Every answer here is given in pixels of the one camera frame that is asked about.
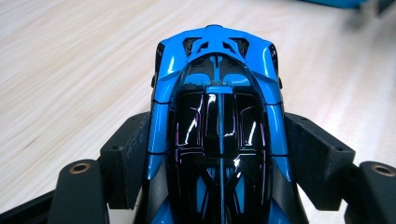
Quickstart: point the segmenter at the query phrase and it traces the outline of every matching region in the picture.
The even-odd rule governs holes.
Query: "wood grain surface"
[[[213,23],[275,43],[286,111],[354,148],[356,164],[396,166],[395,6],[379,19],[372,5],[291,0],[1,1],[0,213],[54,189],[66,164],[96,159],[149,110],[158,42]],[[311,223],[344,222],[304,204]]]

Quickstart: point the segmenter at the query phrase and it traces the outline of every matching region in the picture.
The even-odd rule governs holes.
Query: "car body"
[[[274,44],[209,25],[157,48],[136,223],[304,223]]]

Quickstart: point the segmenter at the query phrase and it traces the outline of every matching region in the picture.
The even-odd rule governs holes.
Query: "toy race car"
[[[150,112],[132,116],[98,161],[65,166],[56,190],[2,223],[308,223],[348,203],[347,223],[395,223],[396,169],[368,161],[309,119],[283,111],[275,46],[210,25],[157,48]]]

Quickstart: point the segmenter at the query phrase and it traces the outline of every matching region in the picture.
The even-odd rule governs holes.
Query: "screw hole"
[[[372,169],[381,175],[396,176],[396,173],[394,171],[392,171],[388,167],[385,167],[382,165],[373,165]]]
[[[89,163],[83,162],[83,163],[79,163],[79,164],[72,166],[72,168],[70,168],[69,172],[73,175],[77,175],[77,174],[86,172],[87,170],[90,169],[90,167],[91,167],[91,165]]]

